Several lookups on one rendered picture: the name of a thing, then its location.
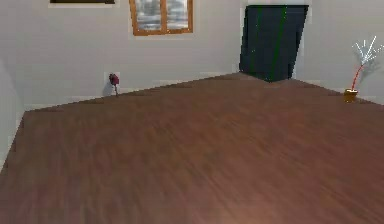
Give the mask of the dark green cupboard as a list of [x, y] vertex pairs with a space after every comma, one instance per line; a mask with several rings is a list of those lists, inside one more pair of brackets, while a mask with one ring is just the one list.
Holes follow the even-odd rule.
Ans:
[[266, 82], [290, 79], [309, 6], [248, 5], [239, 70]]

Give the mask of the dark framed wall picture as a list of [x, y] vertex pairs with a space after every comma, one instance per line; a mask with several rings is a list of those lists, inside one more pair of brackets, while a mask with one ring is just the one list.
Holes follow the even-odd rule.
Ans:
[[49, 0], [52, 4], [116, 4], [116, 0]]

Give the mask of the wooden framed window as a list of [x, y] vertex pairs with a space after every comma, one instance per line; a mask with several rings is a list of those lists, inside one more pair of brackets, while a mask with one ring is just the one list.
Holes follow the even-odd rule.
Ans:
[[134, 36], [193, 32], [193, 0], [129, 0]]

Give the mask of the white plant in yellow pot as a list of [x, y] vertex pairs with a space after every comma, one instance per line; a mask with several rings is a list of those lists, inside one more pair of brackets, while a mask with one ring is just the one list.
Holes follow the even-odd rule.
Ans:
[[353, 76], [351, 86], [343, 92], [343, 99], [346, 103], [352, 103], [357, 100], [359, 93], [358, 85], [365, 77], [379, 68], [379, 63], [376, 62], [376, 58], [381, 52], [384, 52], [384, 45], [377, 45], [376, 39], [377, 36], [374, 36], [370, 41], [363, 39], [362, 42], [357, 41], [353, 45], [358, 67]]

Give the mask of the small red object on stem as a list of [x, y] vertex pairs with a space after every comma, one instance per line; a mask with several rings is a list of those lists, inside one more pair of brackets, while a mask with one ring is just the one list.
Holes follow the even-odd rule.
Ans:
[[109, 82], [113, 86], [115, 94], [118, 94], [117, 86], [119, 85], [119, 82], [120, 82], [119, 77], [115, 73], [110, 73]]

